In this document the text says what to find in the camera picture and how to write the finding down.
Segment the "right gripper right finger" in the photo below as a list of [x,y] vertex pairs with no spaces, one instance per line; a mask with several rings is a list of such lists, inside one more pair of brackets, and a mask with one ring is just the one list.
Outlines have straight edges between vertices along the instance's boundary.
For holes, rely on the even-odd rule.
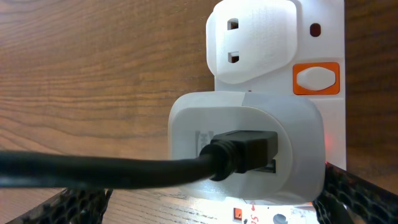
[[397,195],[326,163],[321,194],[312,202],[322,224],[353,223],[351,210],[365,223],[397,224]]

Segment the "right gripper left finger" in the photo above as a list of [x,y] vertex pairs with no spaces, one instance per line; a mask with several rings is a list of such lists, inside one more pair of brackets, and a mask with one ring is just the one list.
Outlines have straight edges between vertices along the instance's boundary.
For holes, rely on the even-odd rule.
[[65,189],[7,224],[102,224],[112,189]]

